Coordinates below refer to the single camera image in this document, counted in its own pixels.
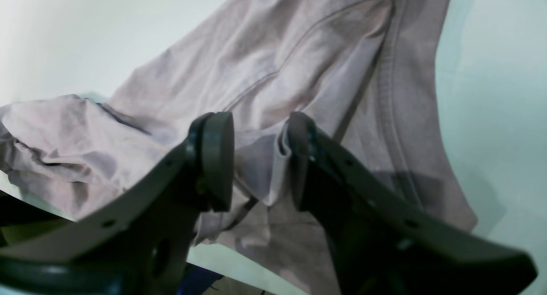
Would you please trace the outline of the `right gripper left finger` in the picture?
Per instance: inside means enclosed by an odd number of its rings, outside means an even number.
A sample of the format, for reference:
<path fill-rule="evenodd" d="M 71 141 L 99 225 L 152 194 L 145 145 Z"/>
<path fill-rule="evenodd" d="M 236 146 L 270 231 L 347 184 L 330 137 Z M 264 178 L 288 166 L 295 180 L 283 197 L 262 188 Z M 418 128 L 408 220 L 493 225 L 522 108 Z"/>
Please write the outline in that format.
<path fill-rule="evenodd" d="M 209 112 L 129 191 L 92 215 L 1 249 L 1 293 L 174 295 L 201 213 L 227 212 L 234 120 Z"/>

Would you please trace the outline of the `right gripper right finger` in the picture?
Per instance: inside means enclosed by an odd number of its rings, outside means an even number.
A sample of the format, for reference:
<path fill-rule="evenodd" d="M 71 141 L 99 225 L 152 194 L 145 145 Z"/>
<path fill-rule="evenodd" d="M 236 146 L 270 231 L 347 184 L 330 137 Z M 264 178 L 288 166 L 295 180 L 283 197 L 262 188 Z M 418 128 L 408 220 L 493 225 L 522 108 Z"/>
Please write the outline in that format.
<path fill-rule="evenodd" d="M 447 225 L 395 196 L 302 112 L 286 126 L 297 210 L 322 226 L 344 295 L 517 295 L 524 251 Z"/>

